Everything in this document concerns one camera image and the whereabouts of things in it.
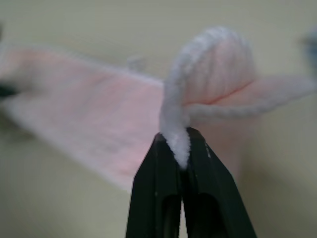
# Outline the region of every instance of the blurred background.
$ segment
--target blurred background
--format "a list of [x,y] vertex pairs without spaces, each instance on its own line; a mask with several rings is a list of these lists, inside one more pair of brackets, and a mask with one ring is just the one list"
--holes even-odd
[[[164,78],[193,36],[223,25],[263,74],[308,75],[298,43],[316,0],[1,0],[4,40],[60,45],[107,63],[147,59]],[[317,97],[263,117],[239,185],[260,238],[316,237]],[[0,117],[1,238],[122,238],[129,194]]]

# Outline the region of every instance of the pink craft piece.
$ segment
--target pink craft piece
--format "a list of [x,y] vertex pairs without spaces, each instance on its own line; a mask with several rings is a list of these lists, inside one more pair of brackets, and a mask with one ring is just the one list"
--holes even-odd
[[1,103],[12,120],[126,191],[159,131],[186,167],[187,126],[238,179],[259,116],[316,90],[260,79],[247,42],[222,27],[186,45],[165,81],[45,46],[0,43],[0,60],[0,80],[22,91]]

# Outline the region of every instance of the beige wall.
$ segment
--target beige wall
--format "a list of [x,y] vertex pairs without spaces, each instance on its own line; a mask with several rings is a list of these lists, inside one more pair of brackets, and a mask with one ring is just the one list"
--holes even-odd
[[[263,73],[306,73],[297,40],[315,0],[1,0],[4,39],[66,46],[110,63],[135,53],[164,77],[184,43],[211,25],[252,43]],[[317,98],[264,117],[241,193],[260,238],[316,237]],[[129,195],[0,121],[0,237],[124,237]]]

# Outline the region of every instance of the pink felt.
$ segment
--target pink felt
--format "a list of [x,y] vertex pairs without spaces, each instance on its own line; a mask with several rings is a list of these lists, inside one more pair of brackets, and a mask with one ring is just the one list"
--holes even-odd
[[[224,32],[204,33],[208,47],[202,51],[199,44],[185,48],[165,87],[65,50],[0,44],[0,80],[23,91],[1,107],[21,127],[126,191],[159,132],[160,113],[171,136],[188,126],[187,115],[238,179],[241,153],[259,116],[315,92],[316,84],[301,77],[260,78],[245,41]],[[203,40],[196,39],[205,47]]]

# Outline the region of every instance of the pink fabric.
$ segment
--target pink fabric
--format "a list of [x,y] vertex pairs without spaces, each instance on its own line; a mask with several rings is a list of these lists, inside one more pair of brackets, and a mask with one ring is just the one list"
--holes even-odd
[[241,151],[261,113],[316,85],[300,77],[257,79],[244,40],[222,31],[212,31],[213,40],[221,37],[199,57],[181,53],[165,85],[64,50],[0,45],[0,79],[23,90],[1,106],[23,128],[127,191],[160,130],[160,113],[169,135],[178,133],[173,122],[197,128],[237,179]]

